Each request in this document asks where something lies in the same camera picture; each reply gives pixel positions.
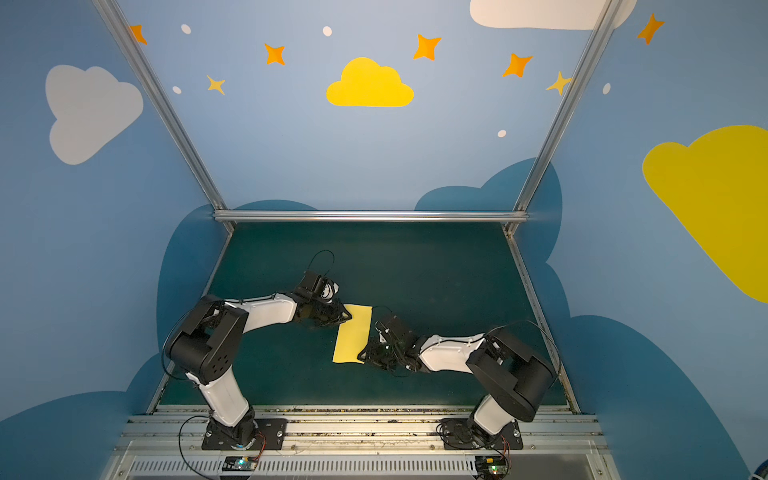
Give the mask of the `yellow square paper sheet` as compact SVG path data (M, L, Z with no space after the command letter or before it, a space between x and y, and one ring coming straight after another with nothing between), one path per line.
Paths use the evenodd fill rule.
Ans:
M355 304L346 304L345 307L352 318L338 328L333 362L362 364L358 355L368 344L373 308Z

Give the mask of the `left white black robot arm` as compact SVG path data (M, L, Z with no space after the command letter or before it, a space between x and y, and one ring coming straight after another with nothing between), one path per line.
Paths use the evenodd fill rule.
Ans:
M336 326L353 318L337 298L275 293L250 301L202 297L186 314L164 345L165 355L184 371L210 409L204 450L250 450L263 433L252 405L242 394L233 372L243 336L253 330L305 319L318 326Z

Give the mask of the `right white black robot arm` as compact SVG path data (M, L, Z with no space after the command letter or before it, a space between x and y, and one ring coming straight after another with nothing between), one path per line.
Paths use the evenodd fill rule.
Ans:
M558 377L547 358L506 326L467 337L417 336L393 317L376 330L359 361L390 372L466 373L484 389L467 418L438 423L436 433L449 450L520 449L519 423L534 420Z

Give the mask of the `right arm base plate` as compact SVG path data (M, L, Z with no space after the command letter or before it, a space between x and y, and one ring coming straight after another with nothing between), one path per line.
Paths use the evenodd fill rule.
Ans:
M522 450L523 440L516 420L507 423L499 433L490 434L468 418L444 418L436 433L449 450Z

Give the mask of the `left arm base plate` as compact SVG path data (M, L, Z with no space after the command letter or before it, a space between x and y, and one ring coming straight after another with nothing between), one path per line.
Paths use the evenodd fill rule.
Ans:
M204 451L281 450L287 424L284 418L244 418L238 425L229 427L211 419L206 427L201 449Z

